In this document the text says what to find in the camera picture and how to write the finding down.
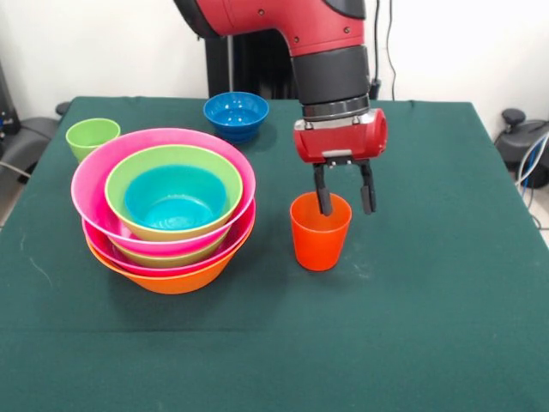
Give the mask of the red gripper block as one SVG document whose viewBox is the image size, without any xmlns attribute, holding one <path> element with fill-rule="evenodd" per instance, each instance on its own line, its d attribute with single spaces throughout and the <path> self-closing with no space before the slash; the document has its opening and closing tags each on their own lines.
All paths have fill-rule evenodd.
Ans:
<svg viewBox="0 0 549 412">
<path fill-rule="evenodd" d="M 314 182 L 320 212 L 333 213 L 331 197 L 324 179 L 324 164 L 336 158 L 350 157 L 361 161 L 359 169 L 363 184 L 360 189 L 366 215 L 376 212 L 377 199 L 370 161 L 387 147 L 388 125 L 383 110 L 371 109 L 359 116 L 325 121 L 300 119 L 293 127 L 299 157 L 313 165 Z"/>
</svg>

